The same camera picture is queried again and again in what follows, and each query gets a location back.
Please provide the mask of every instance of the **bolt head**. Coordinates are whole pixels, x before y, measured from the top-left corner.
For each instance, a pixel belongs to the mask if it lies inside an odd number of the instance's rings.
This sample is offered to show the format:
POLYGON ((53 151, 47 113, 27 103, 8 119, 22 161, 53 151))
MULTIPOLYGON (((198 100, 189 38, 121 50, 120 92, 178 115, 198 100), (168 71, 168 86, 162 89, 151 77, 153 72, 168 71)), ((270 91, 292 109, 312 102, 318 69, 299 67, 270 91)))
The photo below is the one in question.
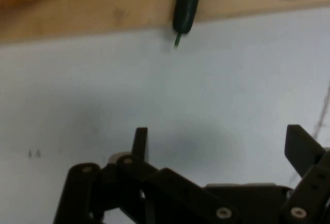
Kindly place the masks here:
POLYGON ((304 219, 307 216, 307 212, 300 207, 294 207, 291 209, 291 215, 297 219, 304 219))
POLYGON ((220 219, 229 219, 233 215, 232 211, 228 208, 218 208, 217 209, 217 216, 220 219))

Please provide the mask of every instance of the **wooden surface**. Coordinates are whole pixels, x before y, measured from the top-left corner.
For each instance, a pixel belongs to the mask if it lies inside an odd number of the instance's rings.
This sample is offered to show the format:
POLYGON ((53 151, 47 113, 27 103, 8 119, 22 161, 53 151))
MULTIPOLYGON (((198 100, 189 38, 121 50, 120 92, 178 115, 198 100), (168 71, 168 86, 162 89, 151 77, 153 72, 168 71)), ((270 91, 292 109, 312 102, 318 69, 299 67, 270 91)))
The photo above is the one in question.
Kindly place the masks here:
MULTIPOLYGON (((169 25, 174 3, 175 0, 41 0, 0 11, 0 42, 169 25)), ((200 0, 197 20, 329 4, 330 0, 200 0)))

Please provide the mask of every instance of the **metal screw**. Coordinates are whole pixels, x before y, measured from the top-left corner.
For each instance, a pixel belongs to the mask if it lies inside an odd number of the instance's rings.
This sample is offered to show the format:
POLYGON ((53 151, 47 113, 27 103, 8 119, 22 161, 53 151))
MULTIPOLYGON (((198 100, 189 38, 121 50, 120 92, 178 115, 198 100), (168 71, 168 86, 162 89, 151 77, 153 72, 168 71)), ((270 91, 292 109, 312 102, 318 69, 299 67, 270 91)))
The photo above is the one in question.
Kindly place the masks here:
POLYGON ((132 158, 126 158, 124 160, 124 164, 131 164, 131 163, 133 163, 133 159, 132 158))
POLYGON ((83 173, 89 173, 93 168, 91 166, 85 166, 83 168, 83 173))
POLYGON ((294 207, 291 209, 291 215, 298 219, 304 219, 307 216, 307 212, 300 207, 294 207))
POLYGON ((232 216, 232 211, 228 208, 218 208, 217 209, 217 216, 220 219, 229 219, 232 216))

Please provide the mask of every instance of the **white surface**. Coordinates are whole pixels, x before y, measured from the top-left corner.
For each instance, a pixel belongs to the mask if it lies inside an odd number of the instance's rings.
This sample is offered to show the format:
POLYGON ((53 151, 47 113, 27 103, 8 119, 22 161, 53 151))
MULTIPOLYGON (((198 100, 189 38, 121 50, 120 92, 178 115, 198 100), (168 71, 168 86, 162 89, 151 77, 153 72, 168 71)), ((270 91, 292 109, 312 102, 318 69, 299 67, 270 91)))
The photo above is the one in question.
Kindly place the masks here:
POLYGON ((286 126, 318 121, 329 20, 324 9, 196 25, 178 50, 166 29, 0 47, 0 223, 51 223, 68 169, 104 166, 139 126, 152 164, 199 185, 289 185, 286 126))

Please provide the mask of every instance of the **wooden board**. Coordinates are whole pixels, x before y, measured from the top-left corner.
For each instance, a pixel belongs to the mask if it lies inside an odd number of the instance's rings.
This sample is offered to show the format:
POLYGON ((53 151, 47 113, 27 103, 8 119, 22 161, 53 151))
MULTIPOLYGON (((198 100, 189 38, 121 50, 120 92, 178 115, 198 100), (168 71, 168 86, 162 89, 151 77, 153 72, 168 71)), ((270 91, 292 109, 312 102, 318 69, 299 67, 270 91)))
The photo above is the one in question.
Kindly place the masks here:
MULTIPOLYGON (((0 42, 169 25, 174 4, 175 0, 41 0, 0 11, 0 42)), ((207 21, 329 4, 330 0, 200 0, 196 19, 207 21)))

